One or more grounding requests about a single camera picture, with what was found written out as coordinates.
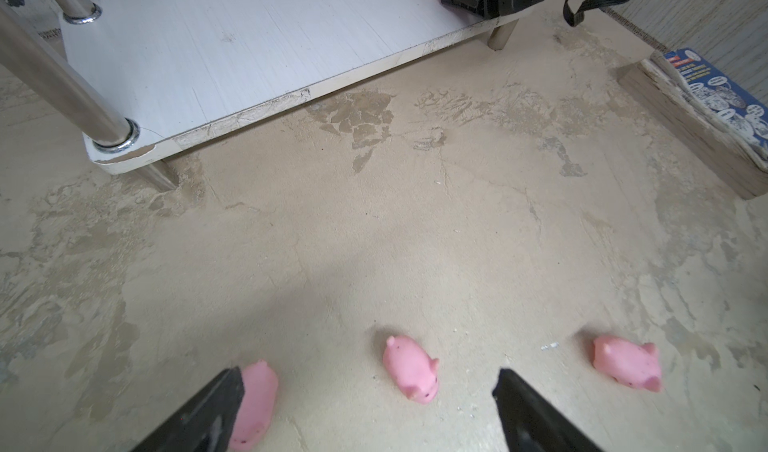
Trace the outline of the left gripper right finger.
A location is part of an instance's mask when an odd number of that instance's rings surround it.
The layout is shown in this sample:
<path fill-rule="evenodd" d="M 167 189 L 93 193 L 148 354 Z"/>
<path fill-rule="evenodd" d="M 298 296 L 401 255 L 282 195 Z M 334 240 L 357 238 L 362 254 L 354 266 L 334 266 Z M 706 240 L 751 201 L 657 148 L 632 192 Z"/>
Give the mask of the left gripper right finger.
<path fill-rule="evenodd" d="M 509 451 L 602 451 L 512 369 L 499 371 L 492 396 Z"/>

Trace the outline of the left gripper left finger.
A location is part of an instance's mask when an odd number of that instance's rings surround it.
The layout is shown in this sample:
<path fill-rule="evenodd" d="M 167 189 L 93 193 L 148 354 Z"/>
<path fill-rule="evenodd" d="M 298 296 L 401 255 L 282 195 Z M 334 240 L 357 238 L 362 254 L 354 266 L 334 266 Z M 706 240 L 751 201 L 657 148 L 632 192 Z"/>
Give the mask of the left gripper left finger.
<path fill-rule="evenodd" d="M 243 397 L 241 369 L 224 369 L 132 451 L 227 451 Z"/>

